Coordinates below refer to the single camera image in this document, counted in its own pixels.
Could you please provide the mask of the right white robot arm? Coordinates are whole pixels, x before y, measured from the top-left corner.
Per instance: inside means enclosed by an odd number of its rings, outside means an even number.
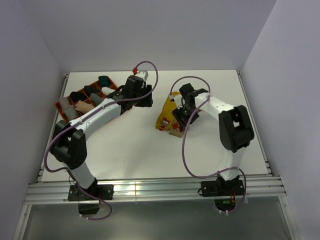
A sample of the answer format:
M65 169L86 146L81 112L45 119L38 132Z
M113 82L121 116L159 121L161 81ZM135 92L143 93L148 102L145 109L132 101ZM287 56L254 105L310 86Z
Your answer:
M169 100L176 105L172 115L183 131L181 154L185 166L187 132L199 117L199 112L206 112L218 121L219 139L225 152L216 173L222 178L216 183L216 189L222 195L229 194L234 188L232 181L239 176L244 152L255 137L247 108L228 104L212 96L206 89L194 89L190 83L183 85L178 95L169 94Z

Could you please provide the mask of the orange argyle sock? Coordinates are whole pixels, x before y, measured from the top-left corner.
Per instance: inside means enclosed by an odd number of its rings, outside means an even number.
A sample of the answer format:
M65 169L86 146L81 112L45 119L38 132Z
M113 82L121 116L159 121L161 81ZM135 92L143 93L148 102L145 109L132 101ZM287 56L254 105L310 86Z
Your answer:
M173 123L168 131L168 134L178 138L182 138L184 135L184 131L180 130L180 125L175 119L173 120Z

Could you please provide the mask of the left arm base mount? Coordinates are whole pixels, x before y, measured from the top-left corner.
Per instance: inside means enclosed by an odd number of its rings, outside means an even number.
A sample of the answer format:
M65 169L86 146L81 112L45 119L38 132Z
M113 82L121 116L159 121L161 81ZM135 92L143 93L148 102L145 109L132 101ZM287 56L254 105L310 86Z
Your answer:
M112 184L96 185L88 193L101 200L112 200L114 186ZM69 187L67 200L69 202L78 202L78 212L90 217L97 214L100 210L101 203L81 203L85 201L93 201L94 199L84 194L76 185Z

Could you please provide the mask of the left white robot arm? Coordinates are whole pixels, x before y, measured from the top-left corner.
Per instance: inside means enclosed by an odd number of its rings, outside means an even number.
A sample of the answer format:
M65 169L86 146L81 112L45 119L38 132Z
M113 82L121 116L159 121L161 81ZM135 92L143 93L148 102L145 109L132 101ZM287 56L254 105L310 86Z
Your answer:
M98 193L97 179L86 164L87 140L100 127L132 107L152 106L152 85L147 84L147 79L147 71L130 75L124 85L107 95L97 107L77 119L61 120L55 125L48 153L71 173L80 185L79 194L86 200L95 198Z

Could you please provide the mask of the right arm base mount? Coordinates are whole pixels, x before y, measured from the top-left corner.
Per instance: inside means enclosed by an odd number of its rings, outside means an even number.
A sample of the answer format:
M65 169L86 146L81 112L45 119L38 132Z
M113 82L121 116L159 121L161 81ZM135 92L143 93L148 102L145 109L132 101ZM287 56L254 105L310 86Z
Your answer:
M200 188L197 191L202 197L225 197L215 199L214 204L218 210L231 211L236 207L236 197L243 196L245 186L241 179L225 181L223 178L216 180L206 180L200 183Z

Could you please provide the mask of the yellow sock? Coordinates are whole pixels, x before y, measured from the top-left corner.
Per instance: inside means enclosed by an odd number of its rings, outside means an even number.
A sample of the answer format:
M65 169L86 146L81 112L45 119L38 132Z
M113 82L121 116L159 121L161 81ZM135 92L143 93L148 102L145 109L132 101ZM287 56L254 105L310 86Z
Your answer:
M172 111L176 108L177 108L176 104L170 101L170 98L168 95L162 107L161 113L159 114L155 122L155 128L160 131L169 131L175 119L174 116L172 115Z

